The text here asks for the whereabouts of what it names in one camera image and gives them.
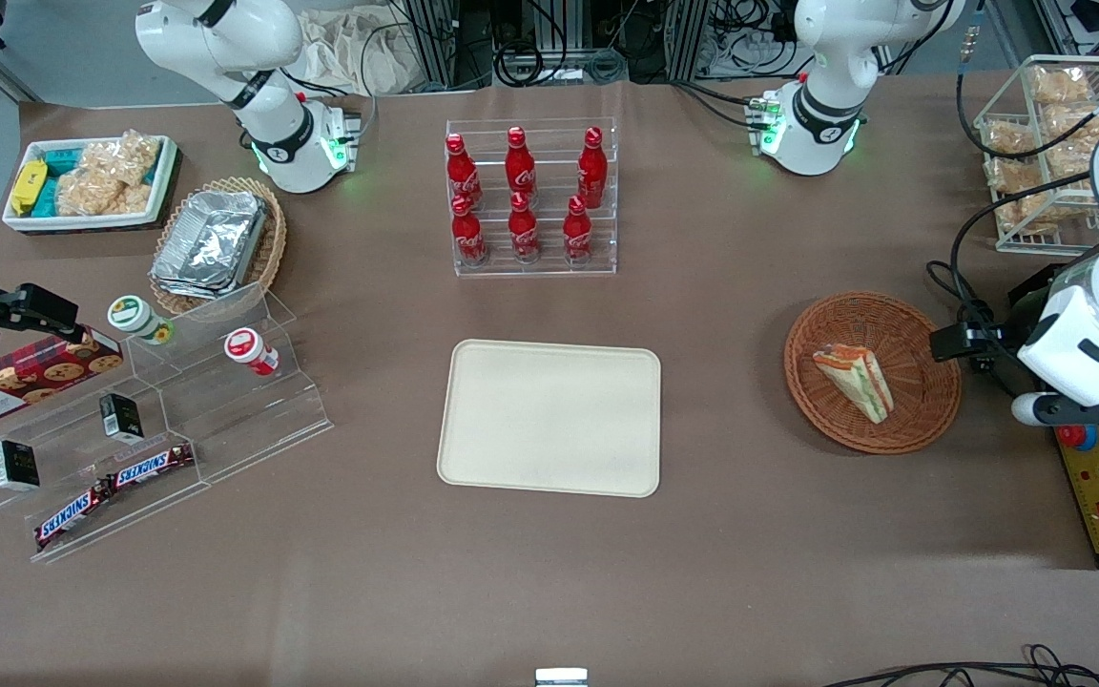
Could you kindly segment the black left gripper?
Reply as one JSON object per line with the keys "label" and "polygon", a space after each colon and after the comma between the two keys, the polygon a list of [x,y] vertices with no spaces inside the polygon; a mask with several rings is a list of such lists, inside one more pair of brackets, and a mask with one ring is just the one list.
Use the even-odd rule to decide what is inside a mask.
{"label": "black left gripper", "polygon": [[950,325],[930,332],[930,356],[937,364],[966,361],[972,372],[993,372],[1000,358],[1015,357],[1024,344],[1020,329],[1006,325]]}

